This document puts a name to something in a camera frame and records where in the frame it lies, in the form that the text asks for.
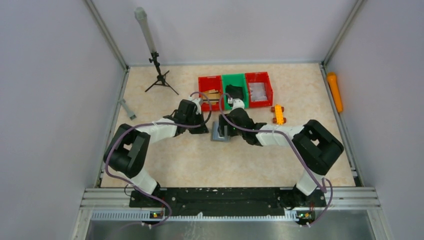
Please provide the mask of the grey card holder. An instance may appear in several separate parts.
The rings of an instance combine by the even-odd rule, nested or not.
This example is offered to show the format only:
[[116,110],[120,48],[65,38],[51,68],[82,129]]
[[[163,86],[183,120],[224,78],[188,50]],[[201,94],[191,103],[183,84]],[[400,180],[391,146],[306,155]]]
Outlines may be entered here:
[[221,127],[218,121],[214,121],[212,123],[210,140],[212,142],[229,142],[228,127],[226,125]]

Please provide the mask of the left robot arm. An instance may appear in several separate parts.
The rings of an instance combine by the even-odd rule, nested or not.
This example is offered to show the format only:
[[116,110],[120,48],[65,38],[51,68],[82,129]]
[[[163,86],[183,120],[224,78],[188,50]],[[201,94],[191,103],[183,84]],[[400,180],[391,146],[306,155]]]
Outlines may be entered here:
[[121,124],[104,153],[105,170],[112,168],[118,179],[151,195],[159,183],[145,169],[149,145],[177,137],[186,130],[194,135],[208,133],[201,109],[203,101],[202,98],[183,99],[172,114],[138,127]]

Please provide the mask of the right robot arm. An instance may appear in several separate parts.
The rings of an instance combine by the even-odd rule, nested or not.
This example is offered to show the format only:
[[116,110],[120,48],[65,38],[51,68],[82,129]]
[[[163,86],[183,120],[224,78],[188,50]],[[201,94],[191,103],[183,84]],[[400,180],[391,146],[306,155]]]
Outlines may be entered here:
[[325,190],[324,178],[344,152],[343,144],[315,119],[301,126],[254,122],[243,108],[220,114],[218,133],[220,137],[240,136],[252,146],[292,149],[304,170],[285,198],[287,208],[306,202],[316,188]]

